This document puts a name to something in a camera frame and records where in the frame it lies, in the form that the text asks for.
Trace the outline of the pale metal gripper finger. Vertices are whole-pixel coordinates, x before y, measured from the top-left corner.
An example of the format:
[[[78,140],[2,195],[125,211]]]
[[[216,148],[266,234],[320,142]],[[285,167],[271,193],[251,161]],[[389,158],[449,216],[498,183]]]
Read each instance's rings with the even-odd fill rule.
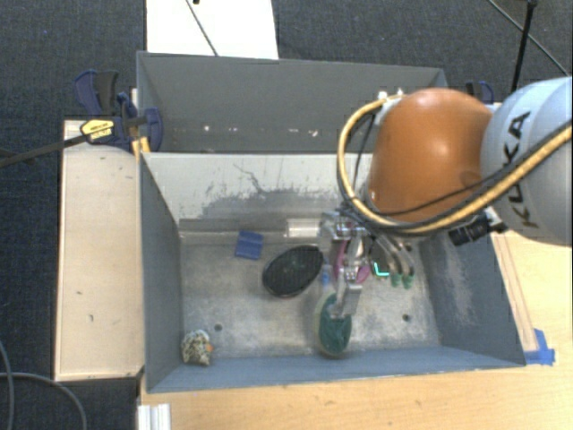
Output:
[[[354,315],[357,311],[363,286],[355,283],[346,284],[345,316]]]
[[[332,304],[332,318],[335,320],[342,320],[347,317],[346,300],[347,300],[348,285],[344,280],[338,281],[336,299]]]

